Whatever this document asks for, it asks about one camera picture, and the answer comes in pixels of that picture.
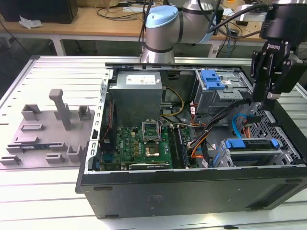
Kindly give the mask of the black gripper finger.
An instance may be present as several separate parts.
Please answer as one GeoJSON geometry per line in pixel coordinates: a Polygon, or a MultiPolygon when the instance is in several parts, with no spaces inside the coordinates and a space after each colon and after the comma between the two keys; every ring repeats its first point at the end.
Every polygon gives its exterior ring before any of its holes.
{"type": "Polygon", "coordinates": [[[251,77],[254,79],[252,101],[260,103],[261,109],[272,109],[273,99],[269,94],[273,87],[273,53],[270,51],[253,52],[251,77]]]}
{"type": "Polygon", "coordinates": [[[284,60],[279,67],[274,67],[269,75],[269,82],[265,91],[265,97],[262,101],[263,110],[272,110],[275,101],[280,98],[282,93],[289,93],[296,83],[303,76],[303,60],[296,55],[290,56],[284,60]]]}

